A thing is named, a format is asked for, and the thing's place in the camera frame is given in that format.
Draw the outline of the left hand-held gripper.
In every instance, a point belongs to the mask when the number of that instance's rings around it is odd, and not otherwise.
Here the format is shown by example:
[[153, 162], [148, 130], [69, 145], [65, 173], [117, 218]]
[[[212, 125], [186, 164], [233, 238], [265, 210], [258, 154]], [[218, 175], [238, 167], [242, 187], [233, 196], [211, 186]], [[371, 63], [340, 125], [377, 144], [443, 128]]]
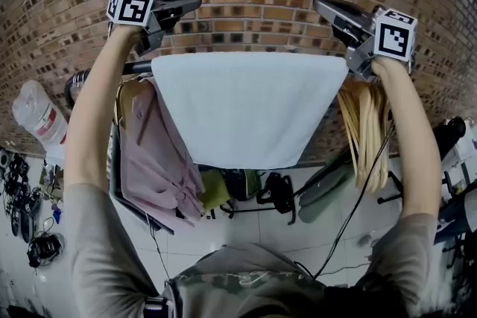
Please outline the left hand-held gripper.
[[181, 16], [202, 5], [202, 0], [109, 0], [107, 17], [117, 25], [132, 25], [142, 29], [135, 52], [142, 57], [158, 49], [167, 30]]

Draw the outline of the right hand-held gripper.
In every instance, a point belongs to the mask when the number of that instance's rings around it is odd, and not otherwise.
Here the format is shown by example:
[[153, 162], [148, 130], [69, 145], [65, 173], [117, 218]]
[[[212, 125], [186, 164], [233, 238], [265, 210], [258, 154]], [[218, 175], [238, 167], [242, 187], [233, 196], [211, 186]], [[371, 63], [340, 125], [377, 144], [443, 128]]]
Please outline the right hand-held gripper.
[[318, 14], [332, 23], [333, 33], [347, 48], [348, 69], [364, 81], [374, 76], [371, 62], [378, 56], [414, 68], [417, 20], [394, 9], [377, 6], [372, 13], [344, 0], [314, 0]]

